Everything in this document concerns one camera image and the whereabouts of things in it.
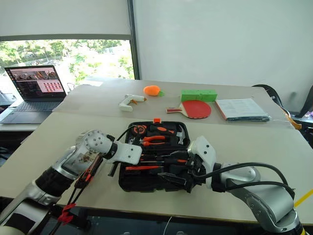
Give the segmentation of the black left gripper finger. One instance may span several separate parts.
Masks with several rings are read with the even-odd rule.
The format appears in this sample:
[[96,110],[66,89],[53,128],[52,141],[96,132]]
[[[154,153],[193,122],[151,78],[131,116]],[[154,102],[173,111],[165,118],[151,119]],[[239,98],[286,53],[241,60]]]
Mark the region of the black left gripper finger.
[[112,167],[110,169],[110,172],[109,172],[108,176],[113,177],[115,172],[116,172],[117,167],[118,167],[118,162],[114,162],[112,164]]

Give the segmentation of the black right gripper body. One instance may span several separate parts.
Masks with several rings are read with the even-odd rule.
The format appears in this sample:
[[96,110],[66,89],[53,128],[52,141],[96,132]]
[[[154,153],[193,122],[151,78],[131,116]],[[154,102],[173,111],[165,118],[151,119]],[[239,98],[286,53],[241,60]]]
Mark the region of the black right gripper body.
[[186,163],[187,166],[187,180],[185,189],[188,193],[191,193],[192,189],[196,185],[202,185],[206,183],[204,175],[207,174],[204,166],[204,161],[198,154],[190,154]]

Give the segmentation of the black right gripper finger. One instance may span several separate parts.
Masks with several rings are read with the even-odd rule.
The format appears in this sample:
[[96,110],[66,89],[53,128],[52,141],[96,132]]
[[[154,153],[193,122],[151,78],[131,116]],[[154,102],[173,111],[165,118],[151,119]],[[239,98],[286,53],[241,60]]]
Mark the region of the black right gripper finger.
[[170,157],[174,159],[189,159],[189,154],[187,150],[178,150],[172,152]]
[[182,186],[183,188],[188,188],[189,186],[185,178],[179,177],[172,173],[168,173],[168,172],[158,173],[158,177],[172,184]]

